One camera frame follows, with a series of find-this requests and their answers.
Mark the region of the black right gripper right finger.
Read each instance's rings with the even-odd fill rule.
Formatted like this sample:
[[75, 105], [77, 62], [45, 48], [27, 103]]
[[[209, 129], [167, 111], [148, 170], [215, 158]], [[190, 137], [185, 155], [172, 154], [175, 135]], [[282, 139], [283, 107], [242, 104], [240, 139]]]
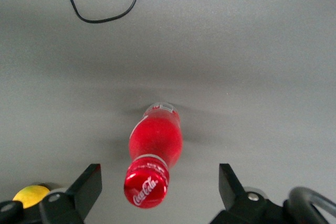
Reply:
[[218, 189], [224, 210], [211, 223], [286, 223], [282, 207], [246, 191], [229, 164], [219, 164]]

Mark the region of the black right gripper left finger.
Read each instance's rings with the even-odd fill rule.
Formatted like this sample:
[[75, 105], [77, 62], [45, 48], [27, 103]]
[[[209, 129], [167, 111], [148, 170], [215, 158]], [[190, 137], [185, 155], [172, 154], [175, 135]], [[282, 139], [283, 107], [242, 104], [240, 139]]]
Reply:
[[90, 164], [64, 193], [56, 191], [39, 203], [41, 222], [84, 223], [101, 191], [101, 165]]

